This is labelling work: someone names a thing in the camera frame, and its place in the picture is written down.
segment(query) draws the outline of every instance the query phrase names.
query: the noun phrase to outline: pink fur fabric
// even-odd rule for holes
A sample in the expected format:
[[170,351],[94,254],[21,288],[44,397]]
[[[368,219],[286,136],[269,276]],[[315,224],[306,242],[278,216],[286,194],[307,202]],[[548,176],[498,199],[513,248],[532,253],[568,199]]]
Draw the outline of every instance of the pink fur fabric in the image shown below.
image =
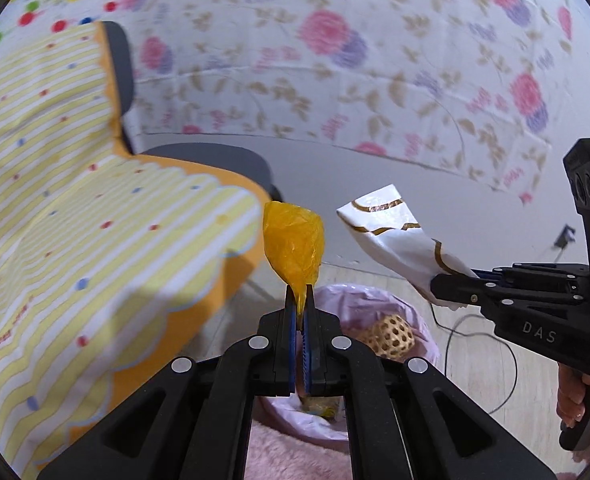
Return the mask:
[[348,455],[303,442],[253,421],[245,480],[351,480]]

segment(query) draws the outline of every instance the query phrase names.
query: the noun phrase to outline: white wrapper with gold stripe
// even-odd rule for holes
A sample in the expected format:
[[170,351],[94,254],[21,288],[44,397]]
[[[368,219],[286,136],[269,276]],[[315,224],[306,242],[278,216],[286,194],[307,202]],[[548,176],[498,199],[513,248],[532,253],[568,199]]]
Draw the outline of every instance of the white wrapper with gold stripe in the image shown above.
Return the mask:
[[466,306],[435,298],[431,280],[437,274],[475,273],[424,233],[395,186],[353,200],[337,214],[368,256],[408,280],[427,301],[453,310]]

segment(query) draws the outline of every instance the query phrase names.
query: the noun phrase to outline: yellow plastic wrapper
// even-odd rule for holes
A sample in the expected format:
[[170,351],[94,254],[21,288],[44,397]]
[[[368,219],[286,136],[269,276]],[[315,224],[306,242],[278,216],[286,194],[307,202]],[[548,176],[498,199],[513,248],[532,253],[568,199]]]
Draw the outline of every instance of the yellow plastic wrapper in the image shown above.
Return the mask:
[[315,285],[322,264],[322,219],[293,204],[267,203],[264,207],[264,253],[277,275],[293,289],[300,327],[306,286]]

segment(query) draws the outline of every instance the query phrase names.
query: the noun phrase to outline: black handle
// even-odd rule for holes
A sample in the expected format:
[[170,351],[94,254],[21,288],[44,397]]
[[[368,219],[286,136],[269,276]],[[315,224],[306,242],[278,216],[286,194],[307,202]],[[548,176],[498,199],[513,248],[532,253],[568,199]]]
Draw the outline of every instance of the black handle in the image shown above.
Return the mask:
[[562,423],[559,445],[566,451],[583,451],[590,445],[590,386],[586,386],[584,407],[584,417],[573,428]]

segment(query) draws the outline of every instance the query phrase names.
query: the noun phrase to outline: woven ball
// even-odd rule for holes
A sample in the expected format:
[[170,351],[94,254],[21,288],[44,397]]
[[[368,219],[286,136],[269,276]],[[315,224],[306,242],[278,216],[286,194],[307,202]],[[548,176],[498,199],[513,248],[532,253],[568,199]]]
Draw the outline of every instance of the woven ball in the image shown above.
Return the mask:
[[368,345],[379,357],[403,360],[415,346],[410,325],[401,317],[386,316],[370,329],[355,333],[353,337]]

